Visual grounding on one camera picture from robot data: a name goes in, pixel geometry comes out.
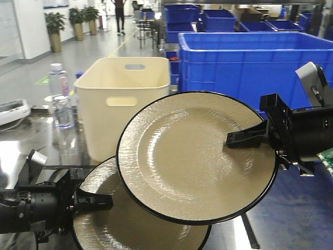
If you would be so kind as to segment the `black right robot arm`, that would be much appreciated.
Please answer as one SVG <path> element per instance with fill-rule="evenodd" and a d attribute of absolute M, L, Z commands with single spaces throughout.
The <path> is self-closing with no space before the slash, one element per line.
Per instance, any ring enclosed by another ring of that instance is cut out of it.
<path fill-rule="evenodd" d="M 275 166 L 295 166 L 301 176 L 315 174 L 318 154 L 332 148 L 332 106 L 290 109 L 275 94 L 261 96 L 260 111 L 267 119 L 250 128 L 227 135 L 229 148 L 259 147 L 268 144 L 275 151 Z"/>

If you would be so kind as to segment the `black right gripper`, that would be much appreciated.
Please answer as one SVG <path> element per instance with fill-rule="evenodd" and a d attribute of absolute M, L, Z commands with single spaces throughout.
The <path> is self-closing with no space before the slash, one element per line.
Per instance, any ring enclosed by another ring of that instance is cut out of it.
<path fill-rule="evenodd" d="M 314 163 L 318 153 L 328 149 L 328 107 L 290 109 L 278 94 L 260 97 L 260 110 L 268 120 L 250 128 L 230 132 L 226 138 L 229 148 L 270 147 L 270 132 L 278 135 L 275 146 L 280 158 L 299 168 L 301 176 L 315 175 Z"/>

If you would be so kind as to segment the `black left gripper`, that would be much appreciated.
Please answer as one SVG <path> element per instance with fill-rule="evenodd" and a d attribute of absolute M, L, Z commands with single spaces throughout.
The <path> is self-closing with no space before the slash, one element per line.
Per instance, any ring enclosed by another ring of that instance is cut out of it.
<path fill-rule="evenodd" d="M 15 226 L 19 232 L 59 233 L 65 230 L 74 204 L 73 195 L 83 182 L 82 168 L 68 168 L 57 182 L 16 184 L 21 203 L 16 209 Z M 96 194 L 78 189 L 75 208 L 79 211 L 110 210 L 111 195 Z"/>

